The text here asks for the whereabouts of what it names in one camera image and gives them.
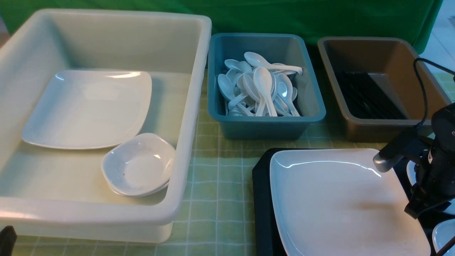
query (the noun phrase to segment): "brown plastic tray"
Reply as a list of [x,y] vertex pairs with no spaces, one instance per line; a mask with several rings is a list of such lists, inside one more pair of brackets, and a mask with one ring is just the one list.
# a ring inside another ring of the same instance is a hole
[[[406,127],[417,124],[424,115],[424,102],[413,69],[418,54],[412,46],[397,38],[385,37],[325,37],[318,41],[327,75],[344,118],[346,138],[353,142],[388,142]],[[451,103],[439,83],[423,63],[419,74],[428,98],[428,119],[420,132],[430,135],[431,116]],[[360,119],[351,114],[343,97],[336,72],[366,72],[406,120]]]

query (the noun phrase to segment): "white bowl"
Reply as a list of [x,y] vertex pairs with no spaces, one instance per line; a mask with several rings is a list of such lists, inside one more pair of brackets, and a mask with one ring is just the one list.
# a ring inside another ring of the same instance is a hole
[[137,135],[106,154],[101,168],[109,187],[121,196],[150,195],[167,186],[175,149],[154,133]]

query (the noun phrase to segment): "white plate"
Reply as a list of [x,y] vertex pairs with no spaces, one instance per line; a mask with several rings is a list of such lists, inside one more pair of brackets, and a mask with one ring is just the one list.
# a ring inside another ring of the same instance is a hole
[[22,139],[47,148],[116,146],[139,133],[151,96],[145,72],[62,71],[44,90]]
[[430,255],[419,222],[404,212],[393,170],[375,149],[291,150],[270,162],[273,209],[290,256]]
[[[409,161],[408,165],[406,165],[406,173],[408,175],[408,179],[409,179],[409,182],[411,183],[411,185],[414,185],[417,182],[415,180],[414,166],[415,166],[415,163],[412,161]],[[449,207],[447,207],[447,209],[445,209],[444,212],[447,214],[455,215],[455,200],[451,200],[450,202],[451,202],[451,204],[449,205]]]
[[[439,223],[433,229],[433,246],[436,252],[439,252],[445,244],[455,236],[455,220],[446,220]],[[452,247],[444,256],[455,256],[455,249]]]

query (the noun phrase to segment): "white plastic spoon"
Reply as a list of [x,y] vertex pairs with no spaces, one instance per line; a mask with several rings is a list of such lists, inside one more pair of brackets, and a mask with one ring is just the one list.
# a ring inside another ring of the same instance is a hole
[[230,117],[241,117],[241,116],[245,116],[243,113],[241,112],[237,112],[237,111],[229,111],[229,113],[227,114],[228,116]]
[[239,96],[240,95],[240,89],[238,87],[234,87],[234,96]]
[[[277,99],[280,99],[280,97],[277,97],[278,95],[278,91],[277,91],[277,79],[276,77],[270,73],[272,75],[272,91],[270,92],[271,93],[271,97],[272,97],[272,102],[273,102],[273,106],[275,107],[276,106],[276,103],[277,103]],[[283,102],[283,101],[279,101],[281,104],[279,104],[279,106],[284,106],[284,107],[281,107],[282,109],[286,108],[286,111],[289,112],[289,108],[286,106],[286,104]],[[258,108],[258,112],[262,114],[262,116],[268,116],[268,111],[267,109],[264,109],[265,107],[265,104],[262,104],[260,106],[260,108]]]
[[278,114],[281,114],[281,115],[283,115],[283,116],[285,116],[285,117],[291,117],[291,116],[292,116],[291,114],[289,114],[289,111],[284,111],[284,110],[282,110],[282,109],[280,108],[280,106],[278,106],[277,104],[275,105],[275,109],[277,110],[277,113],[278,113]]
[[235,76],[238,74],[237,69],[229,69],[226,73],[226,76],[231,80],[232,83],[235,83]]
[[228,109],[234,108],[235,105],[241,103],[243,100],[246,99],[246,97],[248,97],[248,94],[246,93],[245,88],[243,86],[243,79],[241,79],[242,76],[243,74],[239,77],[239,79],[237,79],[237,87],[240,90],[240,94],[237,97],[235,97],[235,99],[229,102],[229,104],[227,105]]
[[[284,64],[282,64],[282,63],[273,63],[272,65],[284,66]],[[283,73],[286,76],[290,76],[290,75],[293,75],[293,74],[295,74],[297,72],[295,72],[295,71],[285,71],[285,70],[274,70],[272,73],[275,74],[275,75]]]
[[303,70],[301,67],[296,67],[296,66],[287,66],[287,65],[272,65],[270,64],[264,57],[261,55],[254,53],[254,52],[245,52],[243,55],[245,57],[245,60],[247,60],[248,63],[250,63],[251,66],[253,67],[264,67],[266,69],[277,69],[277,70],[287,70],[287,71],[295,71],[299,73],[300,75],[303,73]]
[[[247,108],[248,111],[251,111],[253,109],[253,107],[249,107]],[[231,109],[229,112],[237,112],[239,113],[240,115],[242,116],[245,116],[245,114],[237,107],[235,106],[233,109]]]
[[298,113],[297,109],[295,108],[294,104],[292,103],[292,83],[289,77],[284,74],[277,75],[277,85],[278,85],[278,95],[280,98],[286,103],[291,111],[292,116],[299,117],[300,114]]
[[251,68],[250,64],[246,61],[241,61],[238,63],[238,67],[242,70],[242,73],[251,73],[253,69]]
[[233,80],[232,80],[232,83],[236,85],[236,84],[237,84],[237,80],[238,80],[238,78],[239,78],[241,75],[242,75],[242,73],[237,73],[237,74],[235,74],[235,76],[234,76],[234,78],[233,78]]
[[294,102],[297,98],[297,88],[292,87],[292,101]]
[[271,93],[272,93],[273,104],[274,104],[274,106],[278,105],[278,106],[280,106],[280,108],[282,110],[284,110],[286,112],[289,112],[289,108],[286,105],[286,103],[284,103],[284,101],[280,97],[277,97],[277,95],[278,95],[278,86],[276,84],[277,84],[277,78],[272,73],[272,91],[271,91]]
[[277,117],[277,111],[273,105],[271,91],[272,91],[272,74],[264,67],[258,67],[253,75],[254,85],[258,89],[261,101],[265,101],[267,110],[271,117]]
[[243,85],[245,86],[245,90],[247,94],[256,102],[254,107],[254,112],[256,113],[255,116],[261,117],[264,115],[264,101],[261,104],[261,96],[258,92],[258,89],[254,85],[253,78],[250,74],[245,74],[243,76]]
[[237,72],[242,72],[240,67],[238,66],[239,62],[233,59],[227,59],[224,61],[224,64],[228,69],[235,69]]
[[[231,80],[229,80],[229,78],[226,75],[224,75],[224,74],[218,75],[218,87],[220,88],[220,91],[221,91],[221,94],[223,95],[223,97],[228,101],[232,101],[242,95],[241,94],[241,95],[235,97],[234,90],[232,89],[231,86],[232,86]],[[250,111],[248,111],[247,108],[241,104],[238,105],[238,109],[241,110],[243,113],[245,113],[247,116],[251,116],[251,117],[253,116],[253,114]]]

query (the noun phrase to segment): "green tablecloth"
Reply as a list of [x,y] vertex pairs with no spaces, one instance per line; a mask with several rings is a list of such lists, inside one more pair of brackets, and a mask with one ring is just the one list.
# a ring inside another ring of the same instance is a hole
[[146,10],[206,15],[213,33],[301,36],[310,49],[323,36],[389,36],[422,52],[442,0],[1,0],[10,33],[43,8]]

